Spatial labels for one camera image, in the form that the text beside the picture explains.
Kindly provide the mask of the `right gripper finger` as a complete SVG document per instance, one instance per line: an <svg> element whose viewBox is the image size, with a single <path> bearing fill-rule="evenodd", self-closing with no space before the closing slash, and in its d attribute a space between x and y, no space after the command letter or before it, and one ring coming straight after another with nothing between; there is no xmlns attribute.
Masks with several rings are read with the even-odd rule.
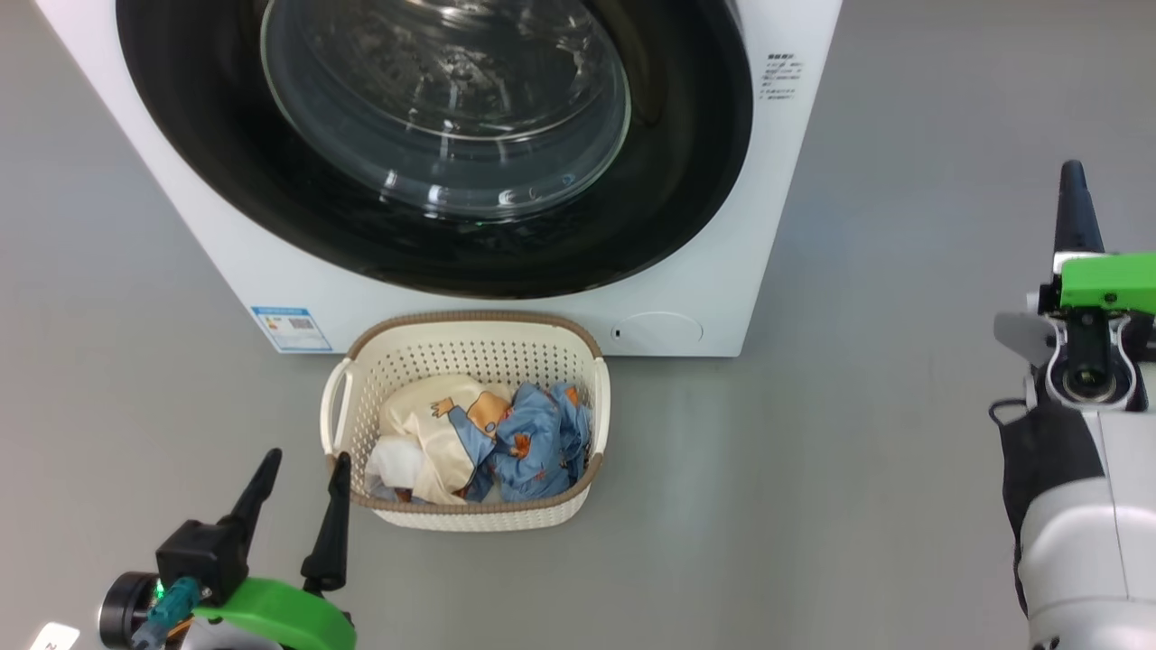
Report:
<svg viewBox="0 0 1156 650"><path fill-rule="evenodd" d="M1103 254L1104 243L1087 187L1085 167L1079 160L1061 165L1054 227L1055 254Z"/></svg>

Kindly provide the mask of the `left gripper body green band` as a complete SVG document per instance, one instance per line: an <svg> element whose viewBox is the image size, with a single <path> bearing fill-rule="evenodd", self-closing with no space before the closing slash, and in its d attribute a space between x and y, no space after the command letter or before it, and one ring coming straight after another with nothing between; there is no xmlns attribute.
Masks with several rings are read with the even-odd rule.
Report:
<svg viewBox="0 0 1156 650"><path fill-rule="evenodd" d="M243 531L197 520L181 524L156 552L158 575L173 593L177 579L207 590L192 610L290 649L354 649L358 631L326 593L280 579L249 576Z"/></svg>

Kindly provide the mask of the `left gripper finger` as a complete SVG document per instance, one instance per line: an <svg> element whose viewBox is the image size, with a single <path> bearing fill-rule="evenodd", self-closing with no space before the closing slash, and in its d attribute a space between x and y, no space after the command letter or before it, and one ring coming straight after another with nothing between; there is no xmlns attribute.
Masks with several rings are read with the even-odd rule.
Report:
<svg viewBox="0 0 1156 650"><path fill-rule="evenodd" d="M350 551L350 456L342 452L331 468L329 505L313 551L303 561L301 574L306 592L323 594L346 585Z"/></svg>
<svg viewBox="0 0 1156 650"><path fill-rule="evenodd" d="M244 486L240 497L230 510L218 520L218 525L237 529L244 534L255 532L255 523L260 517L261 507L274 489L277 478L277 470L284 453L281 449L273 448L264 456L264 460L257 465L255 474Z"/></svg>

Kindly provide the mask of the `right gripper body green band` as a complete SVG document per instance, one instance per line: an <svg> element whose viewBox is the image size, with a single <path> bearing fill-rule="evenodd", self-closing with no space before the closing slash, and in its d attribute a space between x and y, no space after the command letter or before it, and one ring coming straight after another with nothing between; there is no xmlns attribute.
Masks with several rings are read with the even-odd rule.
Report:
<svg viewBox="0 0 1156 650"><path fill-rule="evenodd" d="M1038 291L1039 313L1155 312L1155 254L1054 254L1052 271Z"/></svg>

